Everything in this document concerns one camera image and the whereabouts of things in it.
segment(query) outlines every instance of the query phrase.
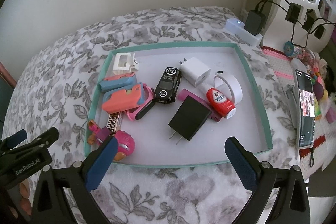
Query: white tray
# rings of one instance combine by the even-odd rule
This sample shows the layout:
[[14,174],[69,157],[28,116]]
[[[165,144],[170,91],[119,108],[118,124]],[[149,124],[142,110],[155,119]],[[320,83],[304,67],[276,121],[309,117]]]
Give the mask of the white tray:
[[[179,68],[179,61],[196,57],[211,68],[206,80],[213,83],[214,73],[225,70],[233,74],[241,85],[243,99],[237,105],[237,111],[230,119],[222,118],[219,123],[208,119],[195,136],[187,141],[182,138],[176,145],[180,135],[175,134],[168,123],[181,105],[181,101],[169,105],[156,103],[154,107],[138,121],[131,122],[126,115],[121,129],[129,133],[135,140],[135,151],[132,155],[116,162],[124,165],[145,167],[196,166],[228,162],[224,151],[224,143],[228,137],[235,136],[247,151],[254,154],[270,150],[272,136],[263,101],[251,70],[240,50],[234,43],[225,42],[171,42],[136,47],[128,47],[112,51],[106,59],[99,80],[112,75],[112,55],[117,52],[136,52],[139,63],[137,80],[155,89],[164,69],[168,66]],[[199,88],[194,88],[182,78],[178,92],[187,89],[206,99]],[[101,109],[102,97],[99,85],[93,96],[89,118],[95,119],[100,127],[107,124],[108,114]],[[87,130],[86,139],[91,134]],[[85,155],[90,146],[85,146]]]

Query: black charger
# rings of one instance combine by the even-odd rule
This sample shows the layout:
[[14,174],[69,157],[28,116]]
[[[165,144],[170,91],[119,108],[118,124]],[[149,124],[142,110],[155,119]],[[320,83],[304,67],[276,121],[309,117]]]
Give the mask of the black charger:
[[266,16],[258,11],[251,10],[247,15],[244,29],[252,35],[257,35],[261,32],[261,29],[265,27]]
[[188,95],[168,125],[190,141],[210,115],[209,108]]

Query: phone screen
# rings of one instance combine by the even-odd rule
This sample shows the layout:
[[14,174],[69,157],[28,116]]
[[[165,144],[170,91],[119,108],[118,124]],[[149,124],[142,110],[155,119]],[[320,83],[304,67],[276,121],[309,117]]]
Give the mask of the phone screen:
[[315,106],[314,94],[310,80],[310,75],[299,70],[295,70],[299,88],[300,99],[300,141],[299,147],[310,146],[314,140],[315,128]]

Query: blue gripper pad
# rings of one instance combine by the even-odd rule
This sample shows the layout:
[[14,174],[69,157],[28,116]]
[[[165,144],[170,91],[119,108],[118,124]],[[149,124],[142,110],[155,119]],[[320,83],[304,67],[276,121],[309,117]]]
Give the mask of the blue gripper pad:
[[82,174],[88,191],[98,188],[117,152],[118,141],[110,135],[97,150],[92,151],[84,160]]
[[27,132],[26,130],[21,129],[20,131],[7,138],[6,146],[9,149],[13,149],[19,143],[22,143],[25,139],[27,139]]
[[235,137],[225,141],[225,153],[246,190],[255,192],[261,176],[259,160],[246,151]]

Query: person's hand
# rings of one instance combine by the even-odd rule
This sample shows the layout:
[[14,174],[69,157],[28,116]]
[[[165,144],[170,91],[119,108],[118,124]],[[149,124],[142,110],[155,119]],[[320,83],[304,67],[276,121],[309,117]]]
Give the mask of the person's hand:
[[[29,196],[30,196],[30,189],[29,189],[29,183],[28,180],[24,180],[23,182],[20,182],[19,184],[19,189],[20,189],[20,194],[22,196],[20,200],[20,206],[21,208],[28,214],[32,214],[32,205],[29,201]],[[9,209],[13,213],[15,218],[18,218],[18,212],[15,208],[9,206]]]

